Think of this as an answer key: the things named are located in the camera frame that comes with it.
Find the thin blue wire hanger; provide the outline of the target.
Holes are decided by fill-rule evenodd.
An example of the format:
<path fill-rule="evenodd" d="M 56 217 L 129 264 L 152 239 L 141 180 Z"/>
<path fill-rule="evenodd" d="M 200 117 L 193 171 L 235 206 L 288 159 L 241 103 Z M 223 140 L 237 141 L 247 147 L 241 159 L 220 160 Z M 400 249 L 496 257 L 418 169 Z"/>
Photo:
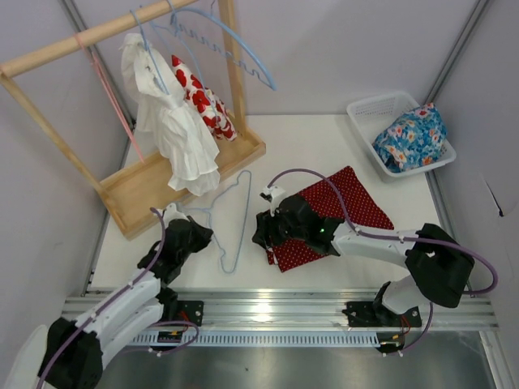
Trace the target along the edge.
<path fill-rule="evenodd" d="M 217 248 L 221 272 L 227 276 L 237 271 L 240 260 L 251 203 L 252 178 L 252 171 L 244 169 L 205 206 L 181 206 L 189 215 L 205 216 L 206 226 L 215 229 L 212 242 Z"/>

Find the red polka dot skirt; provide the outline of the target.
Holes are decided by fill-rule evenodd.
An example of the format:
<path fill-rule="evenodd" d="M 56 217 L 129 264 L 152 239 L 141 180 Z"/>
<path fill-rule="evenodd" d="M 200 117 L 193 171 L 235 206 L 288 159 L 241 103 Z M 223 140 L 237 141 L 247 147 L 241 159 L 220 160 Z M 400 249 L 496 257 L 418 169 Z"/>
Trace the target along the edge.
<path fill-rule="evenodd" d="M 350 166 L 329 176 L 328 179 L 339 190 L 350 220 L 360 226 L 393 230 L 394 224 L 378 207 L 365 187 L 358 180 Z M 332 187 L 320 180 L 298 192 L 319 216 L 343 217 L 340 201 Z M 303 266 L 322 259 L 324 256 L 314 252 L 304 242 L 290 239 L 280 246 L 266 250 L 270 265 L 275 265 L 281 272 Z"/>

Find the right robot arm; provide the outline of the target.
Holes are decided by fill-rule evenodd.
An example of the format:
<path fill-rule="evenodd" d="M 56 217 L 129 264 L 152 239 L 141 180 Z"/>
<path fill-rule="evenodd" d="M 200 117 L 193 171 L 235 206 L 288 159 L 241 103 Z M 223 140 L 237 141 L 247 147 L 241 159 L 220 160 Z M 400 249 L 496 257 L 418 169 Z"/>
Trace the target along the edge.
<path fill-rule="evenodd" d="M 472 256 L 439 226 L 424 224 L 411 236 L 382 229 L 360 229 L 345 219 L 320 216 L 299 194 L 283 199 L 277 209 L 256 215 L 252 241 L 264 249 L 300 243 L 312 254 L 353 255 L 402 267 L 408 276 L 383 284 L 361 318 L 368 326 L 395 327 L 401 316 L 431 302 L 456 308 L 474 268 Z"/>

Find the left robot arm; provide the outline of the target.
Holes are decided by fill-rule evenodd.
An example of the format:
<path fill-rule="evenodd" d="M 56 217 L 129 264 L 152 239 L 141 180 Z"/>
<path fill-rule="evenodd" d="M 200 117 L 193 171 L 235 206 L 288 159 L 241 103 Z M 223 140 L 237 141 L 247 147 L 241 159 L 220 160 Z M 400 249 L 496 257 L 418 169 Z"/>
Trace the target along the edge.
<path fill-rule="evenodd" d="M 189 216 L 162 222 L 160 240 L 123 286 L 75 319 L 59 318 L 50 326 L 37 387 L 94 388 L 112 359 L 149 327 L 198 331 L 200 320 L 181 312 L 170 284 L 212 235 Z"/>

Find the wide blue plastic hanger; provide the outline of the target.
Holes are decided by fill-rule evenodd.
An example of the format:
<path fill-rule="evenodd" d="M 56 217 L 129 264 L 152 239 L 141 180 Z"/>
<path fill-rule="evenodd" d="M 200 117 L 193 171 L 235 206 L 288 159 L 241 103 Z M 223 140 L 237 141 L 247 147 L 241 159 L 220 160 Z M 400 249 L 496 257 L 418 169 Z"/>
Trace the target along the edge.
<path fill-rule="evenodd" d="M 150 21 L 149 25 L 153 32 L 157 35 L 159 41 L 167 49 L 171 50 L 171 46 L 162 36 L 162 32 L 166 32 L 168 35 L 176 38 L 179 41 L 179 43 L 184 47 L 184 49 L 191 57 L 192 64 L 195 66 L 198 75 L 203 76 L 199 67 L 199 61 L 187 44 L 186 37 L 191 38 L 210 51 L 217 53 L 225 60 L 230 60 L 232 70 L 240 69 L 250 77 L 257 79 L 270 90 L 274 92 L 277 91 L 277 84 L 269 69 L 264 65 L 263 61 L 256 55 L 251 47 L 230 27 L 229 22 L 223 22 L 213 13 L 202 11 L 201 9 L 195 8 L 193 6 L 180 8 L 174 6 L 171 1 L 167 1 L 167 4 L 171 8 L 171 12 L 169 13 L 169 24 L 160 25 Z M 179 19 L 179 15 L 181 13 L 189 13 L 201 16 L 211 24 L 219 27 L 223 33 L 230 37 L 231 44 L 238 45 L 238 54 L 231 53 L 231 49 L 225 49 L 223 46 L 220 46 L 216 42 L 211 41 L 205 35 L 199 34 L 195 29 L 187 27 Z"/>

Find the blue hanger holding dress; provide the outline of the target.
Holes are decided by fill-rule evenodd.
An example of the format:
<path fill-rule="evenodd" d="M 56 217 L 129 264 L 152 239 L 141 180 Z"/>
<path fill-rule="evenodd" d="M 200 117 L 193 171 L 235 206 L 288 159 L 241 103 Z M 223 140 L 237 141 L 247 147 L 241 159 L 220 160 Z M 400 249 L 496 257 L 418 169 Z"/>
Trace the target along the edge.
<path fill-rule="evenodd" d="M 130 13 L 131 15 L 133 16 L 135 22 L 137 23 L 137 27 L 139 29 L 139 33 L 143 39 L 143 45 L 144 45 L 144 49 L 145 51 L 148 53 L 149 57 L 151 58 L 151 61 L 152 61 L 152 64 L 155 68 L 155 71 L 157 73 L 157 77 L 158 77 L 158 81 L 157 81 L 157 84 L 159 85 L 159 88 L 166 94 L 166 95 L 169 95 L 170 92 L 169 92 L 169 89 L 167 88 L 166 86 L 166 83 L 161 75 L 161 72 L 160 72 L 160 69 L 159 69 L 159 66 L 157 65 L 157 61 L 156 59 L 154 58 L 153 56 L 153 53 L 152 53 L 152 50 L 151 50 L 151 47 L 149 45 L 149 42 L 148 42 L 148 39 L 145 35 L 145 32 L 144 32 L 144 28 L 143 28 L 143 25 L 142 23 L 140 22 L 139 18 L 137 17 L 137 14 L 135 11 L 133 10 L 130 10 Z"/>

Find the white hanging dress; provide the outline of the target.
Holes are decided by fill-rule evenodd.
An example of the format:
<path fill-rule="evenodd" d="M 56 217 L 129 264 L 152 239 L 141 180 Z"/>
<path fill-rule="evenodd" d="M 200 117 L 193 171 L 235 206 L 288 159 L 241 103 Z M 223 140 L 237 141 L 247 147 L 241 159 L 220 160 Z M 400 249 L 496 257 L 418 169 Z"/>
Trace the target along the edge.
<path fill-rule="evenodd" d="M 166 60 L 149 45 L 170 94 L 157 84 L 157 73 L 141 35 L 126 34 L 121 72 L 127 94 L 138 105 L 136 130 L 152 134 L 159 153 L 169 160 L 169 187 L 204 195 L 220 182 L 216 163 L 219 148 L 202 117 L 185 102 L 184 89 Z"/>

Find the red white floral garment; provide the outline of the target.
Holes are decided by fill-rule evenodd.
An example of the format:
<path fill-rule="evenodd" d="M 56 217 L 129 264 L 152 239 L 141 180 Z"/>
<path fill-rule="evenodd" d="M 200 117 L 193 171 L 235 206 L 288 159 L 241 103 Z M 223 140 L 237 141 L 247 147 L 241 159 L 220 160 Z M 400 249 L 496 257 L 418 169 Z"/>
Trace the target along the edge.
<path fill-rule="evenodd" d="M 180 58 L 171 55 L 171 65 L 177 81 L 184 89 L 185 102 L 202 117 L 213 137 L 235 140 L 237 131 L 223 101 L 210 88 L 206 88 Z"/>

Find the white plastic basket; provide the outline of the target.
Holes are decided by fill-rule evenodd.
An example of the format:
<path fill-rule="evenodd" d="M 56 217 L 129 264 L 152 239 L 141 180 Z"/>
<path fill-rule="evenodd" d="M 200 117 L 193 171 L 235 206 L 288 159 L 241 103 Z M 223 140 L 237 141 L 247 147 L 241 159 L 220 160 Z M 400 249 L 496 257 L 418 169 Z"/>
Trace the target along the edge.
<path fill-rule="evenodd" d="M 383 182 L 393 182 L 399 178 L 408 178 L 415 174 L 438 169 L 454 162 L 457 158 L 454 148 L 448 140 L 445 140 L 440 157 L 436 162 L 401 173 L 394 173 L 387 169 L 372 144 L 376 137 L 398 117 L 417 107 L 418 102 L 411 95 L 402 91 L 368 97 L 355 101 L 347 107 L 346 111 L 351 121 L 352 131 Z"/>

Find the blue floral garment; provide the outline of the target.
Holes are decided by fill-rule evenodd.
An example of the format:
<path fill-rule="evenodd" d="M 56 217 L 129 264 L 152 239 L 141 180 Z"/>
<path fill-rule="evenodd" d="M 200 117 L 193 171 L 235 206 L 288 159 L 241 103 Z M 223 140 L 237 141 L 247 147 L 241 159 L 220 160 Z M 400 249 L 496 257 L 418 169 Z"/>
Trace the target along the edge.
<path fill-rule="evenodd" d="M 372 143 L 388 170 L 403 173 L 431 165 L 440 158 L 447 128 L 433 103 L 400 115 Z"/>

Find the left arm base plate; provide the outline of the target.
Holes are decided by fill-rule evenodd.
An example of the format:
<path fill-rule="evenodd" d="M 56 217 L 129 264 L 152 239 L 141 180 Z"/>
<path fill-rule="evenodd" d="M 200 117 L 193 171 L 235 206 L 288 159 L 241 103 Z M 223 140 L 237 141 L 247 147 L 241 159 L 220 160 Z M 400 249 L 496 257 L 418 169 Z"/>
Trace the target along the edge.
<path fill-rule="evenodd" d="M 177 310 L 174 316 L 174 320 L 188 321 L 196 324 L 197 326 L 202 325 L 204 316 L 204 302 L 203 301 L 178 301 Z"/>

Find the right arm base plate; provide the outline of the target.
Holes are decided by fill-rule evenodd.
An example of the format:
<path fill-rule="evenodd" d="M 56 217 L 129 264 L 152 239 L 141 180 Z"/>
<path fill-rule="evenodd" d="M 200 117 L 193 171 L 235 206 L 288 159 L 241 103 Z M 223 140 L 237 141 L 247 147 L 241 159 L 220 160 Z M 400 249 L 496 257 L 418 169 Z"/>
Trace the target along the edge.
<path fill-rule="evenodd" d="M 341 311 L 351 327 L 421 327 L 422 318 L 415 306 L 404 314 L 395 314 L 373 301 L 348 301 Z"/>

